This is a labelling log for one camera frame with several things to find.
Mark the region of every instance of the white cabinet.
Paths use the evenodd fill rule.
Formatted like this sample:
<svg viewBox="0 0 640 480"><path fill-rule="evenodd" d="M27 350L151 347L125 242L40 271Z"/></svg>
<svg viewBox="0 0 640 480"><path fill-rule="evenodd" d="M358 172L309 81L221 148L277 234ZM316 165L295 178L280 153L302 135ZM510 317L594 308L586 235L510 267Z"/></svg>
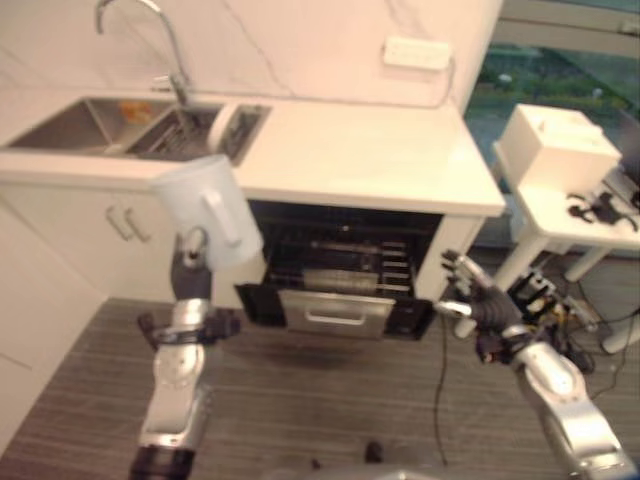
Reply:
<svg viewBox="0 0 640 480"><path fill-rule="evenodd" d="M173 224L151 194L3 184L17 214L99 291L173 301Z"/></svg>
<svg viewBox="0 0 640 480"><path fill-rule="evenodd" d="M0 201L0 456L105 299Z"/></svg>

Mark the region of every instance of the kitchen counter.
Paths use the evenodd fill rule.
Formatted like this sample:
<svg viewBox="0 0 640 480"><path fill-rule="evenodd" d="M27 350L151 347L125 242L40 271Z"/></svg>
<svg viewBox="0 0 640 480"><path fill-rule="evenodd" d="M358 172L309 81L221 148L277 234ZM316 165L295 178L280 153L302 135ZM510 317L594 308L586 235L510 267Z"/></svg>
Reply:
<svg viewBox="0 0 640 480"><path fill-rule="evenodd" d="M172 99L82 89L0 90L0 144L86 96ZM272 111L240 166L247 197L363 208L497 216L504 200L460 114L258 97L197 95ZM0 151L0 180L146 190L172 162Z"/></svg>

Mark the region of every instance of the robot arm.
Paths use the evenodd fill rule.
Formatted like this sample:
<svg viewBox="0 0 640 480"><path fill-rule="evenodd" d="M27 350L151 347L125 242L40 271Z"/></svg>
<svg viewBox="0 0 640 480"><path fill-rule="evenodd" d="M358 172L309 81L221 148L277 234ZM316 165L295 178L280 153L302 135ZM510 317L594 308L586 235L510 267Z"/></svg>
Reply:
<svg viewBox="0 0 640 480"><path fill-rule="evenodd" d="M463 330L476 327L479 338L499 336L500 359L514 367L520 388L567 473L585 480L639 478L633 461L587 395L578 368L547 343L536 341L508 295L472 260L455 252L445 253L444 259L458 289L473 300L440 302L436 309L463 320ZM478 353L486 358L482 348Z"/></svg>
<svg viewBox="0 0 640 480"><path fill-rule="evenodd" d="M186 480L203 437L212 393L215 343L239 332L235 318L214 315L212 273L205 263L207 237L194 229L176 242L171 283L176 296L171 323L138 321L155 350L155 389L139 437L131 480Z"/></svg>

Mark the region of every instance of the stainless steel sink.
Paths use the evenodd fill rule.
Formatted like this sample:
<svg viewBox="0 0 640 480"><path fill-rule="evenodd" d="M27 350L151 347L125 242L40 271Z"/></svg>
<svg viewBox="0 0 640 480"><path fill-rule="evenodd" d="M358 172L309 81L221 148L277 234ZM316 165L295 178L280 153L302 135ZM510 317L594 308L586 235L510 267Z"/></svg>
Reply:
<svg viewBox="0 0 640 480"><path fill-rule="evenodd" d="M164 161L224 153L238 165L270 109L239 105L212 151L207 137L222 108L221 104L181 107L169 101L85 98L21 135L7 148Z"/></svg>
<svg viewBox="0 0 640 480"><path fill-rule="evenodd" d="M185 161L207 155L209 131L218 108L176 108L151 128L127 153L151 160ZM240 105L227 125L213 153L224 153L233 165L239 165L267 118L269 108Z"/></svg>
<svg viewBox="0 0 640 480"><path fill-rule="evenodd" d="M171 106L171 102L165 101L85 98L37 125L8 147L118 154L136 142Z"/></svg>

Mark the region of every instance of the faucet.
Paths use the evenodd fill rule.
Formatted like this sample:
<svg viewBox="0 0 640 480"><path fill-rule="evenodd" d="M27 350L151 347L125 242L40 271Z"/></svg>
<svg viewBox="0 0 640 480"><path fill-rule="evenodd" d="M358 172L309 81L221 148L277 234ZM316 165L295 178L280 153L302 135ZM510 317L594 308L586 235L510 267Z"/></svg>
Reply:
<svg viewBox="0 0 640 480"><path fill-rule="evenodd" d="M104 15L104 11L107 5L109 5L113 1L115 0L99 0L98 3L96 4L96 16L95 16L96 31L100 35L104 33L104 30L102 28L102 16ZM171 42L171 48L173 49L173 55L175 57L176 65L178 68L176 72L171 72L169 73L169 75L165 77L160 77L160 78L169 80L169 84L171 85L171 88L176 94L178 103L184 107L188 103L187 89L189 87L190 81L189 81L189 76L187 75L187 72L184 68L182 55L180 55L180 49L178 48L178 41L176 39L176 34L173 31L171 22L169 21L169 18L165 15L165 13L160 9L160 7L156 3L154 3L152 0L136 0L136 1L140 2L149 10L151 10L153 13L155 13L160 18L160 20L162 21L162 24L164 25L164 28L167 31L167 35L169 36L169 41Z"/></svg>

